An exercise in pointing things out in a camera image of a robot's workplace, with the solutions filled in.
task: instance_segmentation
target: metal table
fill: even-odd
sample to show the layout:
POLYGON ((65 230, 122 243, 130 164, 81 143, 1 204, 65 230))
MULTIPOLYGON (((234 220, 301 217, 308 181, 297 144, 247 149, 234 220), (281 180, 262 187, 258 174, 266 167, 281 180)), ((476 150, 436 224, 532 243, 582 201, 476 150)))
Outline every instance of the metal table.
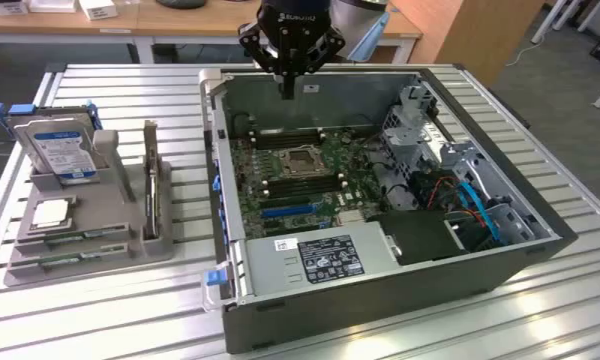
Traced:
MULTIPOLYGON (((214 264, 198 70, 199 65, 177 64, 69 65, 45 74, 35 104, 91 99, 103 127, 119 130, 125 163, 142 154, 143 120, 157 121, 159 152, 174 169, 177 250, 157 264, 6 288, 6 260, 30 189, 30 163, 15 146, 0 180, 0 359, 600 358, 600 202, 473 77, 444 65, 430 70, 580 239, 490 293, 227 355, 219 313, 202 311, 198 287, 199 271, 214 264)), ((440 119, 461 138, 462 128, 444 110, 440 119)))

